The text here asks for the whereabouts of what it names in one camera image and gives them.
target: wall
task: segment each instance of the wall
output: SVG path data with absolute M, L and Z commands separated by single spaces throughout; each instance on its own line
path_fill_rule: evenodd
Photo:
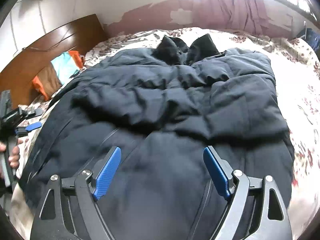
M 305 20 L 274 0 L 264 0 L 271 37 L 295 37 Z M 192 26 L 192 0 L 19 0 L 0 28 L 0 71 L 22 48 L 74 19 L 96 13 L 110 37 L 150 29 Z M 307 26 L 314 28 L 311 22 Z

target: bed sheet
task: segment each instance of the bed sheet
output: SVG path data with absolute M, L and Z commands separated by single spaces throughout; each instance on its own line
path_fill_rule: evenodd
M 197 27 L 173 31 L 152 30 L 132 35 L 120 35 L 99 43 L 85 56 L 84 65 L 93 67 L 118 51 L 132 48 L 156 48 L 164 35 L 181 38 L 188 46 L 209 33 L 219 51 L 238 47 L 266 54 L 276 77 L 278 105 L 287 120 L 290 138 L 295 149 L 292 181 L 292 198 L 288 208 L 293 239 L 305 230 L 319 209 L 320 185 L 314 183 L 320 175 L 319 112 L 320 63 L 311 47 L 301 39 L 270 39 L 251 36 L 238 31 L 203 30 Z M 41 122 L 45 122 L 50 111 Z M 36 132 L 29 142 L 22 145 L 23 161 L 36 139 Z M 10 219 L 25 239 L 29 239 L 33 216 L 25 204 L 23 193 L 16 187 L 12 197 Z

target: human hand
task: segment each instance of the human hand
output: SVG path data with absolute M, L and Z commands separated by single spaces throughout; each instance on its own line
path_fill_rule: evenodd
M 23 143 L 22 139 L 18 139 L 18 144 Z M 6 149 L 6 145 L 0 142 L 0 152 L 4 152 Z M 20 159 L 20 149 L 19 146 L 16 146 L 12 150 L 12 155 L 9 157 L 10 167 L 13 169 L 17 169 L 19 167 L 19 159 Z M 0 166 L 0 177 L 3 178 L 2 167 Z

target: light blue cloth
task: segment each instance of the light blue cloth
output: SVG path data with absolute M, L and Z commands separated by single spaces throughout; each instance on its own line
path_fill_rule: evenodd
M 80 71 L 68 52 L 63 52 L 60 56 L 53 59 L 51 63 L 62 85 L 68 81 L 70 76 Z

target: bed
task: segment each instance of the bed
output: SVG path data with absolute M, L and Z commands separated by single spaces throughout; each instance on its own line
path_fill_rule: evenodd
M 295 150 L 294 179 L 288 213 L 293 239 L 298 239 L 303 232 L 306 234 L 308 230 L 314 230 L 315 226 L 308 230 L 306 228 L 311 222 L 316 221 L 315 217 L 320 207 L 320 186 L 314 182 L 320 175 L 320 149 L 318 149 L 320 63 L 305 41 L 270 39 L 267 36 L 254 37 L 239 31 L 203 30 L 196 27 L 173 31 L 152 30 L 106 40 L 97 17 L 91 15 L 64 25 L 29 46 L 41 48 L 41 51 L 26 49 L 20 53 L 0 73 L 0 79 L 5 80 L 0 84 L 0 90 L 12 90 L 12 101 L 15 106 L 29 105 L 33 101 L 32 105 L 35 108 L 41 107 L 46 110 L 49 103 L 39 97 L 39 93 L 32 87 L 31 80 L 48 61 L 64 51 L 78 50 L 85 55 L 84 65 L 90 68 L 123 49 L 156 48 L 164 35 L 179 37 L 190 46 L 195 39 L 207 33 L 218 51 L 235 47 L 255 50 L 267 55 L 271 60 L 271 67 L 276 77 L 278 105 L 289 126 L 290 139 Z M 44 123 L 54 106 L 36 121 Z M 39 131 L 30 133 L 27 142 L 20 146 L 22 158 L 18 174 L 26 163 L 38 133 Z M 25 239 L 29 239 L 33 215 L 18 187 L 12 196 L 10 220 L 18 232 Z

